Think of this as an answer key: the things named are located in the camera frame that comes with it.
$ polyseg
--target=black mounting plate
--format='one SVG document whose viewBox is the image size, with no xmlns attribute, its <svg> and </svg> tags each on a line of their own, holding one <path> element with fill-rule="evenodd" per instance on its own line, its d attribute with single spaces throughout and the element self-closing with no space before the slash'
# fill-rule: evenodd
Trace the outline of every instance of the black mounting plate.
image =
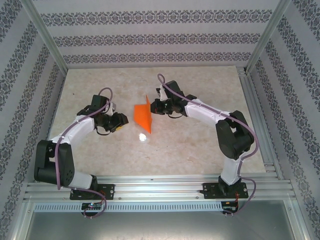
<svg viewBox="0 0 320 240">
<path fill-rule="evenodd" d="M 239 199 L 247 199 L 249 197 L 247 185 L 244 182 L 240 182 L 238 187 L 227 196 L 225 196 L 218 187 L 218 182 L 205 182 L 202 184 L 203 190 L 200 193 L 203 194 L 204 199 L 235 199 L 236 192 L 239 194 Z"/>
<path fill-rule="evenodd" d="M 113 200 L 115 195 L 114 184 L 98 184 L 97 192 L 103 194 L 106 200 Z M 70 200 L 101 200 L 101 196 L 79 190 L 71 190 Z"/>
</svg>

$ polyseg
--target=patterned wallpaper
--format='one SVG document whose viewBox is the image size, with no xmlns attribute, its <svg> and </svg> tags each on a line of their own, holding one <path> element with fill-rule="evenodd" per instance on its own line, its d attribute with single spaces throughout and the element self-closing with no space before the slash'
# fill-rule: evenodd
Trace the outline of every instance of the patterned wallpaper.
<svg viewBox="0 0 320 240">
<path fill-rule="evenodd" d="M 49 128 L 64 76 L 18 0 L 0 0 L 0 240 L 10 235 L 34 150 Z"/>
<path fill-rule="evenodd" d="M 245 67 L 279 0 L 35 0 L 69 68 Z"/>
<path fill-rule="evenodd" d="M 320 5 L 293 0 L 251 73 L 281 170 L 320 239 Z"/>
</svg>

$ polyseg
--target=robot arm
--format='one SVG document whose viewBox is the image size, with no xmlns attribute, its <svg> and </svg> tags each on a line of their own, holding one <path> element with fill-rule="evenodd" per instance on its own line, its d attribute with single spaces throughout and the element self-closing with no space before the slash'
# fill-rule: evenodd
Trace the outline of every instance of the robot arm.
<svg viewBox="0 0 320 240">
<path fill-rule="evenodd" d="M 223 171 L 219 177 L 219 189 L 225 196 L 234 196 L 234 191 L 241 182 L 238 173 L 241 164 L 240 156 L 250 150 L 251 145 L 254 143 L 254 137 L 241 124 L 222 116 L 221 113 L 248 125 L 244 115 L 240 111 L 226 112 L 214 108 L 219 112 L 215 113 L 202 107 L 207 104 L 197 99 L 197 97 L 193 95 L 185 96 L 176 81 L 170 81 L 165 85 L 183 97 L 199 103 L 199 105 L 181 99 L 161 85 L 160 88 L 156 89 L 160 99 L 156 98 L 151 104 L 151 112 L 160 115 L 171 115 L 176 112 L 185 117 L 198 119 L 216 128 L 219 148 L 225 155 Z"/>
<path fill-rule="evenodd" d="M 113 133 L 117 128 L 128 123 L 127 117 L 123 113 L 115 112 L 116 105 L 110 103 L 105 112 L 99 112 L 83 121 L 79 121 L 85 116 L 101 109 L 107 104 L 108 98 L 101 95 L 94 95 L 91 105 L 77 113 L 73 123 L 78 122 L 71 128 L 67 135 L 63 137 L 58 146 L 58 161 L 60 171 L 60 184 L 64 187 L 98 189 L 97 178 L 94 175 L 85 174 L 75 170 L 72 148 L 98 127 Z M 34 179 L 36 181 L 57 184 L 56 166 L 50 158 L 55 157 L 55 148 L 62 133 L 51 140 L 41 140 L 36 147 Z"/>
</svg>

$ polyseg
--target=gray metal floor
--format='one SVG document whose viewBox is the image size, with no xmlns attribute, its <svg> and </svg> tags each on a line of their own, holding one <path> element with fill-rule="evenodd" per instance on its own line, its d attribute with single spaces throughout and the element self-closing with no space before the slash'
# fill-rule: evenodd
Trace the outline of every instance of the gray metal floor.
<svg viewBox="0 0 320 240">
<path fill-rule="evenodd" d="M 293 240 L 283 201 L 253 201 L 237 216 L 220 212 L 35 212 L 28 240 Z"/>
</svg>

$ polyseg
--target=cable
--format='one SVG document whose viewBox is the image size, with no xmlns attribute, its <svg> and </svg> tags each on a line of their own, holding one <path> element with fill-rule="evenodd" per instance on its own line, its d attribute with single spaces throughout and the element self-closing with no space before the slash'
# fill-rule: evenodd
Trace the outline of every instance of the cable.
<svg viewBox="0 0 320 240">
<path fill-rule="evenodd" d="M 98 132 L 98 127 L 95 129 L 96 130 L 96 133 L 100 136 L 108 136 L 110 134 L 110 131 L 108 133 L 100 133 Z"/>
<path fill-rule="evenodd" d="M 230 120 L 232 120 L 232 121 L 234 121 L 234 122 L 242 125 L 244 128 L 246 128 L 246 129 L 252 134 L 252 136 L 253 136 L 253 138 L 254 138 L 254 140 L 255 140 L 255 149 L 253 150 L 253 152 L 251 152 L 251 153 L 249 153 L 248 155 L 245 155 L 245 156 L 243 156 L 243 157 L 241 158 L 241 161 L 240 161 L 240 163 L 239 163 L 239 167 L 238 167 L 238 170 L 237 170 L 237 175 L 238 175 L 241 179 L 243 179 L 243 180 L 247 180 L 247 181 L 253 182 L 253 186 L 254 186 L 254 187 L 253 187 L 253 191 L 252 191 L 249 199 L 248 199 L 248 200 L 246 201 L 246 203 L 242 206 L 242 208 L 240 208 L 240 209 L 237 211 L 237 213 L 239 213 L 239 212 L 240 212 L 242 209 L 244 209 L 244 208 L 246 207 L 246 205 L 251 201 L 251 199 L 254 197 L 254 194 L 255 194 L 256 189 L 257 189 L 257 184 L 256 184 L 256 182 L 255 182 L 253 179 L 248 178 L 248 177 L 241 177 L 241 175 L 240 175 L 240 170 L 241 170 L 241 167 L 242 167 L 242 164 L 243 164 L 244 159 L 247 159 L 247 158 L 251 157 L 252 155 L 254 155 L 254 154 L 259 150 L 259 146 L 260 146 L 260 145 L 259 145 L 259 140 L 258 140 L 257 135 L 255 134 L 255 132 L 254 132 L 248 125 L 244 124 L 242 121 L 239 121 L 238 119 L 236 119 L 236 118 L 234 118 L 234 117 L 232 117 L 232 116 L 226 115 L 226 114 L 224 114 L 223 112 L 214 109 L 213 107 L 210 107 L 210 106 L 208 106 L 208 105 L 204 105 L 204 104 L 201 104 L 201 103 L 192 101 L 192 100 L 190 100 L 190 99 L 188 99 L 188 98 L 180 95 L 179 93 L 173 91 L 171 88 L 169 88 L 169 87 L 165 84 L 165 81 L 166 81 L 165 76 L 163 76 L 161 73 L 158 73 L 157 78 L 158 78 L 159 82 L 162 84 L 162 86 L 164 86 L 169 92 L 171 92 L 172 94 L 176 95 L 177 97 L 179 97 L 179 98 L 181 98 L 181 99 L 183 99 L 183 100 L 186 100 L 187 102 L 192 103 L 192 104 L 194 104 L 194 105 L 197 105 L 197 106 L 199 106 L 199 107 L 203 107 L 203 108 L 205 108 L 205 109 L 208 109 L 208 110 L 210 110 L 210 111 L 212 111 L 212 112 L 214 112 L 214 113 L 216 113 L 216 114 L 219 114 L 219 115 L 221 115 L 221 116 L 223 116 L 223 117 L 225 117 L 225 118 L 227 118 L 227 119 L 230 119 Z"/>
<path fill-rule="evenodd" d="M 257 138 L 257 135 L 255 134 L 255 132 L 254 132 L 250 127 L 248 127 L 248 126 L 247 126 L 246 124 L 244 124 L 242 121 L 239 121 L 238 119 L 236 119 L 236 118 L 234 118 L 234 117 L 232 117 L 232 116 L 226 115 L 226 114 L 224 114 L 223 112 L 214 109 L 213 107 L 210 107 L 210 106 L 208 106 L 208 105 L 201 104 L 201 103 L 196 102 L 196 101 L 192 101 L 192 100 L 190 100 L 190 99 L 188 99 L 188 98 L 180 95 L 179 93 L 173 91 L 171 88 L 169 88 L 169 87 L 165 84 L 165 80 L 166 80 L 166 79 L 165 79 L 165 77 L 164 77 L 161 73 L 158 73 L 157 78 L 158 78 L 159 82 L 160 82 L 169 92 L 173 93 L 173 94 L 176 95 L 177 97 L 179 97 L 179 98 L 181 98 L 181 99 L 183 99 L 183 100 L 186 100 L 187 102 L 192 103 L 192 104 L 194 104 L 194 105 L 197 105 L 197 106 L 199 106 L 199 107 L 203 107 L 203 108 L 205 108 L 205 109 L 208 109 L 208 110 L 210 110 L 210 111 L 212 111 L 212 112 L 214 112 L 214 113 L 216 113 L 216 114 L 219 114 L 219 115 L 221 115 L 221 116 L 223 116 L 223 117 L 225 117 L 225 118 L 227 118 L 227 119 L 230 119 L 230 120 L 232 120 L 232 121 L 234 121 L 234 122 L 242 125 L 244 128 L 246 128 L 246 129 L 252 134 L 252 136 L 253 136 L 253 138 L 254 138 L 254 140 L 255 140 L 255 149 L 254 149 L 253 152 L 251 152 L 250 154 L 243 156 L 242 159 L 241 159 L 242 161 L 243 161 L 244 159 L 247 159 L 247 158 L 251 157 L 252 155 L 254 155 L 254 154 L 259 150 L 259 140 L 258 140 L 258 138 Z"/>
<path fill-rule="evenodd" d="M 75 126 L 77 125 L 78 123 L 82 122 L 83 120 L 86 120 L 87 118 L 90 118 L 91 116 L 93 115 L 96 115 L 97 113 L 103 111 L 110 103 L 111 103 L 111 100 L 113 98 L 113 91 L 110 87 L 104 87 L 100 90 L 99 92 L 99 95 L 104 91 L 104 90 L 109 90 L 110 91 L 110 99 L 107 101 L 107 103 L 101 107 L 99 110 L 93 112 L 93 113 L 90 113 L 89 115 L 87 116 L 84 116 L 83 118 L 79 119 L 78 121 L 75 121 L 74 123 L 72 123 L 69 127 L 67 127 L 66 130 L 64 130 L 64 132 L 61 134 L 61 136 L 59 137 L 56 145 L 55 145 L 55 149 L 54 149 L 54 159 L 55 159 L 55 174 L 56 174 L 56 185 L 57 185 L 57 188 L 58 190 L 61 189 L 61 183 L 60 183 L 60 171 L 59 171 L 59 160 L 58 160 L 58 149 L 59 149 L 59 145 L 61 143 L 61 141 L 63 140 L 63 138 L 66 136 L 66 134 Z M 90 189 L 82 189 L 82 188 L 71 188 L 71 189 L 74 189 L 74 190 L 79 190 L 79 191 L 84 191 L 84 192 L 89 192 L 89 193 L 94 193 L 94 194 L 97 194 L 99 196 L 101 196 L 104 200 L 104 208 L 103 208 L 103 211 L 97 213 L 95 216 L 92 216 L 92 217 L 89 217 L 89 216 L 86 216 L 86 214 L 84 213 L 84 217 L 85 218 L 93 218 L 93 217 L 98 217 L 100 216 L 105 210 L 106 210 L 106 207 L 107 207 L 107 200 L 106 198 L 99 192 L 97 191 L 93 191 L 93 190 L 90 190 Z"/>
<path fill-rule="evenodd" d="M 106 113 L 106 112 L 108 112 L 109 111 L 109 108 L 110 108 L 110 103 L 109 103 L 109 105 L 108 105 L 108 108 L 107 108 L 107 110 L 105 110 L 103 113 Z"/>
<path fill-rule="evenodd" d="M 75 187 L 68 187 L 69 189 L 72 189 L 72 190 L 77 190 L 77 191 L 83 191 L 83 192 L 88 192 L 88 193 L 93 193 L 93 194 L 97 194 L 99 195 L 100 197 L 102 197 L 102 201 L 104 201 L 104 206 L 103 206 L 103 209 L 102 211 L 98 212 L 96 215 L 93 215 L 93 216 L 88 216 L 86 215 L 86 211 L 88 210 L 88 208 L 86 208 L 84 211 L 83 211 L 83 215 L 84 215 L 84 218 L 86 219 L 94 219 L 96 217 L 99 217 L 101 214 L 104 213 L 104 211 L 107 209 L 107 200 L 106 200 L 106 197 L 101 194 L 100 192 L 97 192 L 97 191 L 93 191 L 93 190 L 90 190 L 90 189 L 83 189 L 83 188 L 75 188 Z"/>
<path fill-rule="evenodd" d="M 239 193 L 237 191 L 235 192 L 235 201 L 234 201 L 234 203 L 236 203 L 236 207 L 235 208 L 239 207 Z"/>
<path fill-rule="evenodd" d="M 171 114 L 168 114 L 168 117 L 171 118 L 171 119 L 179 119 L 182 116 L 183 116 L 182 114 L 180 116 L 171 116 Z"/>
</svg>

